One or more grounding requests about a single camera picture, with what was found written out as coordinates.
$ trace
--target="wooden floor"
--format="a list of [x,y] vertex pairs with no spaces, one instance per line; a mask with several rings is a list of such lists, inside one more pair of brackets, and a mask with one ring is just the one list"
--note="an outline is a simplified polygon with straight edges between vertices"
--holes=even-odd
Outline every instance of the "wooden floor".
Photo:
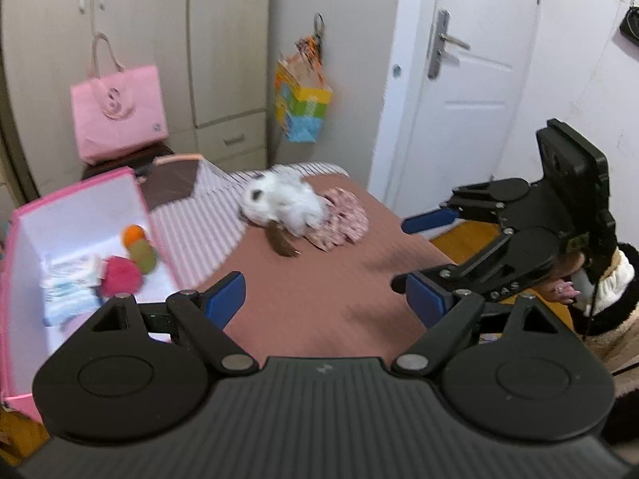
[[[433,244],[456,263],[464,262],[487,245],[498,234],[497,227],[466,222],[433,240]],[[566,307],[549,305],[569,326],[572,326]],[[0,455],[17,464],[36,451],[48,439],[47,431],[17,412],[0,410]]]

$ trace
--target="white door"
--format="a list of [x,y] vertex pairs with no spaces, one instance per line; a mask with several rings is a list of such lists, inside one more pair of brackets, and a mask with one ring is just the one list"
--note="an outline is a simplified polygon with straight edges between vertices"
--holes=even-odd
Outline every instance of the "white door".
[[[192,132],[187,59],[187,0],[93,0],[95,30],[108,37],[127,68],[158,67],[169,132]],[[100,43],[100,74],[113,73]]]
[[2,0],[4,70],[15,124],[42,195],[77,182],[83,164],[69,87],[87,78],[89,0]]
[[191,0],[196,126],[266,107],[268,0]]
[[392,208],[402,217],[437,208],[455,186],[490,179],[525,82],[538,0],[437,0],[436,7],[433,27],[447,10],[447,33],[470,50],[447,43],[439,76],[424,73],[406,159],[395,164]]

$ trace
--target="person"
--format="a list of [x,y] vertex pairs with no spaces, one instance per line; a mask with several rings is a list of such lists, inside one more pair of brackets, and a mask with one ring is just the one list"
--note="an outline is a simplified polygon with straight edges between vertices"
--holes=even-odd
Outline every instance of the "person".
[[639,439],[639,252],[618,245],[594,306],[585,263],[582,252],[564,254],[534,289],[546,301],[568,306],[574,331],[587,333],[584,344],[612,374],[615,403],[601,436],[609,445],[627,443]]

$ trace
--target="diaper package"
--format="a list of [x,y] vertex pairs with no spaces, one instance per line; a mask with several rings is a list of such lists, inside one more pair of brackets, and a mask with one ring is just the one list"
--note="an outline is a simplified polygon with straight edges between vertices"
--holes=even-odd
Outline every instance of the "diaper package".
[[44,295],[44,324],[57,326],[100,307],[96,290],[103,262],[95,254],[48,264],[40,287]]

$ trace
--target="pink tote bag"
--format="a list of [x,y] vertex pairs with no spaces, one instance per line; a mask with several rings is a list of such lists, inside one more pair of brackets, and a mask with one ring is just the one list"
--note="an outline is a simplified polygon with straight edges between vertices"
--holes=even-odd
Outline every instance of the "pink tote bag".
[[[117,72],[100,78],[97,46],[104,40]],[[117,62],[109,38],[98,32],[91,45],[89,80],[71,87],[78,154],[94,165],[115,160],[168,136],[157,67],[125,70]]]

